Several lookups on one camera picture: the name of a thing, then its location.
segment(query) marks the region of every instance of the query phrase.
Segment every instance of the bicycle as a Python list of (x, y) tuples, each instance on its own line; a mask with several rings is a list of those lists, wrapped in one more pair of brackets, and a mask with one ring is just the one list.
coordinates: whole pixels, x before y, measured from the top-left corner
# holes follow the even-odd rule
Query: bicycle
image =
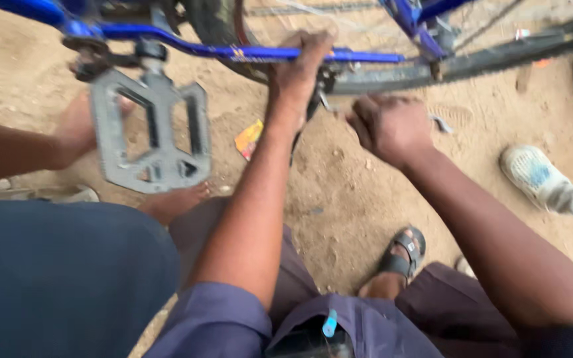
[[(164, 75), (167, 50), (162, 43), (193, 56), (218, 59), (230, 69), (264, 83), (266, 63), (290, 61), (299, 50), (262, 46), (246, 25), (245, 16), (280, 12), (325, 13), (379, 8), (397, 23), (418, 50), (401, 53), (334, 48), (325, 58), (309, 115), (326, 95), (382, 92), (443, 84), (499, 71), (573, 50), (573, 20), (528, 37), (460, 55), (498, 20), (523, 2), (510, 0), (487, 24), (455, 43), (457, 29), (449, 13), (473, 0), (379, 0), (378, 3), (300, 4), (279, 0), (282, 8), (244, 8), (244, 0), (0, 0), (0, 9), (51, 25), (63, 33), (63, 44), (79, 53), (72, 70), (91, 83), (92, 114), (97, 130), (101, 166), (106, 179), (129, 189), (152, 193), (195, 185), (210, 175), (211, 145), (204, 90), (197, 84), (175, 88)], [(177, 35), (189, 22), (202, 43)], [(108, 40), (133, 41), (134, 53), (112, 53)], [(361, 64), (392, 64), (363, 70)], [(135, 81), (114, 67), (144, 69)], [(123, 95), (147, 109), (151, 151), (127, 160), (120, 111)], [(187, 103), (191, 153), (174, 145), (171, 107)]]

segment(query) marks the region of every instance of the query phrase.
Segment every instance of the gray pedal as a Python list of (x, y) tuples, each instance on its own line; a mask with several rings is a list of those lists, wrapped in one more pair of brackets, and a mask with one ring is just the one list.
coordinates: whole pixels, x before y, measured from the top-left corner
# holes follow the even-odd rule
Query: gray pedal
[[(110, 69), (92, 82), (91, 94), (100, 165), (108, 182), (152, 194), (191, 187), (209, 177), (206, 93), (199, 84), (174, 88), (162, 72), (147, 72), (137, 82)], [(127, 160), (119, 95), (147, 112), (151, 149), (132, 162)], [(191, 153), (178, 149), (174, 142), (172, 109), (180, 101), (187, 103)]]

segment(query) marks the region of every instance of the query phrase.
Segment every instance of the forearm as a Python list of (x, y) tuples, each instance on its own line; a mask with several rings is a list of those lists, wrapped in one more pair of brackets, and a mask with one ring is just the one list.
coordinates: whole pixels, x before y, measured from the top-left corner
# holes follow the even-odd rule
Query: forearm
[(432, 205), (517, 328), (573, 323), (573, 263), (431, 148), (404, 174)]
[(0, 178), (60, 169), (59, 142), (45, 134), (0, 126)]
[(189, 284), (228, 283), (271, 305), (280, 266), (283, 207), (293, 131), (267, 121), (251, 162)]

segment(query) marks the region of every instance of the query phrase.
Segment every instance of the blue bicycle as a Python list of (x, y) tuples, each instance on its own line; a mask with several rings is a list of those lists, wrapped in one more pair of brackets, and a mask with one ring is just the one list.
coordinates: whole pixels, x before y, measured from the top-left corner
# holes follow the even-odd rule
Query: blue bicycle
[[(514, 29), (506, 30), (500, 20), (518, 23), (532, 15), (553, 20), (540, 8), (523, 10), (522, 2), (0, 0), (0, 9), (62, 32), (63, 44), (78, 52), (72, 71), (79, 80), (91, 83), (92, 113), (106, 178), (151, 193), (195, 185), (211, 171), (205, 93), (197, 84), (173, 86), (163, 72), (167, 50), (162, 44), (189, 55), (218, 59), (247, 78), (266, 82), (267, 63), (290, 61), (299, 54), (296, 48), (275, 47), (279, 39), (296, 28), (323, 28), (328, 25), (325, 22), (332, 22), (340, 29), (341, 46), (325, 58), (309, 105), (312, 115), (319, 103), (326, 104), (329, 94), (442, 84), (573, 50), (573, 19), (529, 36), (521, 31), (514, 39)], [(573, 5), (568, 6), (556, 6), (556, 12), (573, 15)], [(396, 22), (393, 28), (391, 18)], [(201, 43), (180, 37), (179, 27), (185, 22)], [(497, 45), (497, 41), (483, 39), (493, 32), (500, 33), (502, 40), (512, 40)], [(108, 40), (132, 41), (134, 51), (112, 53)], [(350, 48), (356, 44), (365, 44), (365, 48)], [(383, 52), (389, 48), (396, 52)], [(136, 81), (116, 67), (142, 68), (143, 76)], [(152, 150), (136, 160), (127, 159), (118, 95), (147, 109)], [(187, 103), (190, 153), (173, 143), (171, 108), (180, 101)]]

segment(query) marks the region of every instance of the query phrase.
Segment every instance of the black sandal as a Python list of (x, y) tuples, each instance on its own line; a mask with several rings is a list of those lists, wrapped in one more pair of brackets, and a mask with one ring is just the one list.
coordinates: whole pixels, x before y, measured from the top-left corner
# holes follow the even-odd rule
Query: black sandal
[[(410, 230), (413, 233), (411, 238), (406, 234), (406, 230)], [(415, 247), (413, 243), (413, 238), (417, 239), (419, 247)], [(403, 248), (406, 249), (408, 257), (410, 257), (410, 262), (406, 261), (403, 256), (393, 255), (390, 250), (394, 245), (401, 244)], [(426, 254), (426, 239), (423, 234), (416, 227), (409, 225), (402, 230), (398, 231), (393, 239), (390, 240), (390, 244), (384, 252), (384, 256), (381, 258), (378, 267), (379, 272), (395, 272), (401, 273), (406, 280), (413, 277), (414, 273), (417, 271), (417, 267), (421, 264), (424, 255)]]

